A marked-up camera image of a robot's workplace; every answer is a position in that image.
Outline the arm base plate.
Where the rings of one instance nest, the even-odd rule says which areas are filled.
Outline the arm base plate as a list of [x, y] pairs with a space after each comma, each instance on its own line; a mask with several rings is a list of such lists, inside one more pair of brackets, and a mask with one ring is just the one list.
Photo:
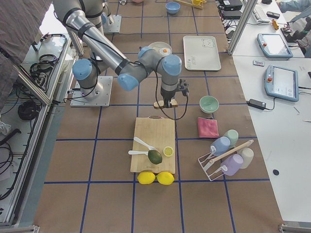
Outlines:
[[112, 76], [98, 76], [98, 81], [95, 89], [91, 94], [87, 95], [91, 90], [80, 89], [80, 85], [76, 82], [75, 88], [77, 91], [73, 92], [71, 107], [108, 107], [110, 103], [111, 89], [113, 77]]
[[121, 29], [121, 15], [102, 15], [104, 33], [119, 33]]

